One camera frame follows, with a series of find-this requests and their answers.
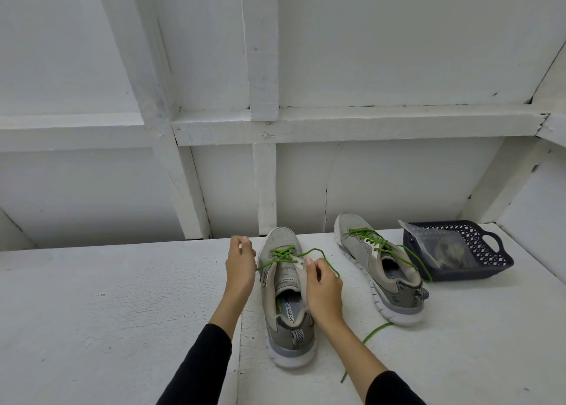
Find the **black sleeve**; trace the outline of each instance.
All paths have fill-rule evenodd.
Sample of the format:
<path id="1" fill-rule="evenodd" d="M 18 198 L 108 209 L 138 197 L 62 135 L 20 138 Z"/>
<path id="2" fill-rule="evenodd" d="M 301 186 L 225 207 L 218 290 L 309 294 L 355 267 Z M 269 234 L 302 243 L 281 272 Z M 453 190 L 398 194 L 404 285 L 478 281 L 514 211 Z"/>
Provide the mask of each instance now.
<path id="1" fill-rule="evenodd" d="M 426 405 L 400 376 L 391 370 L 382 372 L 367 390 L 366 405 Z"/>
<path id="2" fill-rule="evenodd" d="M 231 354 L 227 333 L 215 324 L 204 326 L 157 405 L 216 405 Z"/>

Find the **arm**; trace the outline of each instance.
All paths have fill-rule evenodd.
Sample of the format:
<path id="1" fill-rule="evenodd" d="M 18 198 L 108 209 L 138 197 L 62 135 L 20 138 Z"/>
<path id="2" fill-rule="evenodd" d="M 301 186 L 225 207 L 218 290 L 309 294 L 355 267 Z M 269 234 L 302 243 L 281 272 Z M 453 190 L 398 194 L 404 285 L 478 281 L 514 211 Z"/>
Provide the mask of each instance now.
<path id="1" fill-rule="evenodd" d="M 366 405 L 424 404 L 399 378 L 354 335 L 342 315 L 342 280 L 336 278 L 324 259 L 306 258 L 308 307 L 320 330 L 328 338 L 359 397 Z"/>
<path id="2" fill-rule="evenodd" d="M 254 256 L 247 237 L 231 238 L 223 297 L 157 405 L 218 403 L 236 323 L 254 287 Z"/>

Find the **plastic bag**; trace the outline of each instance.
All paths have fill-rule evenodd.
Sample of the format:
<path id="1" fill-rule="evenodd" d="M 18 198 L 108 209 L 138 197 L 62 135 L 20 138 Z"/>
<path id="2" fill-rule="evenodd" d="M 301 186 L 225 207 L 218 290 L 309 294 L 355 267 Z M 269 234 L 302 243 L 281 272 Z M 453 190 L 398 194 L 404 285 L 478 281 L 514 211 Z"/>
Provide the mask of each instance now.
<path id="1" fill-rule="evenodd" d="M 419 244 L 424 262 L 437 269 L 478 266 L 462 235 L 454 230 L 427 229 L 398 220 Z"/>

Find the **basket handle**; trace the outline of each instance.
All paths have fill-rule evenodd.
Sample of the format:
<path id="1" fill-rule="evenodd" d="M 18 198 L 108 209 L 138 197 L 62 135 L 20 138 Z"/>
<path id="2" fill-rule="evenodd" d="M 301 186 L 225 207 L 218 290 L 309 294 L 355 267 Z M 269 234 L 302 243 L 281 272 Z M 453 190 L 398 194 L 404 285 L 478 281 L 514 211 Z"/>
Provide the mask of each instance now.
<path id="1" fill-rule="evenodd" d="M 495 242 L 497 242 L 497 245 L 499 246 L 499 250 L 495 251 L 495 250 L 492 249 L 493 251 L 495 251 L 497 254 L 501 254 L 503 256 L 509 257 L 509 254 L 507 254 L 507 252 L 503 248 L 503 242 L 502 242 L 501 238 L 499 237 L 499 235 L 497 235 L 496 233 L 484 230 L 483 228 L 482 228 L 482 231 L 483 231 L 482 239 L 485 235 L 489 235 L 490 237 L 492 237 L 495 240 Z"/>

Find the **finger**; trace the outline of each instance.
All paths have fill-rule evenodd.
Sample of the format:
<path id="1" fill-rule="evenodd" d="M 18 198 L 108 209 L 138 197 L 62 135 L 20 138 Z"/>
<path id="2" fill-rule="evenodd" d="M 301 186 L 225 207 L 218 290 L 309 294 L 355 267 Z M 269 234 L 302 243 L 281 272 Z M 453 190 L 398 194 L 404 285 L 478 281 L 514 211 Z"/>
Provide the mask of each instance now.
<path id="1" fill-rule="evenodd" d="M 230 238 L 230 250 L 228 250 L 228 257 L 230 256 L 237 256 L 241 253 L 240 251 L 240 242 L 242 237 L 234 235 Z"/>
<path id="2" fill-rule="evenodd" d="M 324 260 L 323 258 L 316 259 L 315 265 L 320 270 L 320 280 L 321 281 L 324 281 L 325 278 L 327 278 L 327 279 L 332 278 L 332 277 L 330 277 L 330 275 L 335 276 L 334 273 L 332 272 L 332 270 L 330 269 L 330 267 L 328 266 L 328 264 L 326 263 L 326 260 Z"/>
<path id="3" fill-rule="evenodd" d="M 310 257 L 305 258 L 305 267 L 307 271 L 307 286 L 318 284 L 315 262 Z"/>
<path id="4" fill-rule="evenodd" d="M 247 257 L 254 257 L 251 249 L 251 241 L 248 237 L 242 237 L 242 254 Z"/>

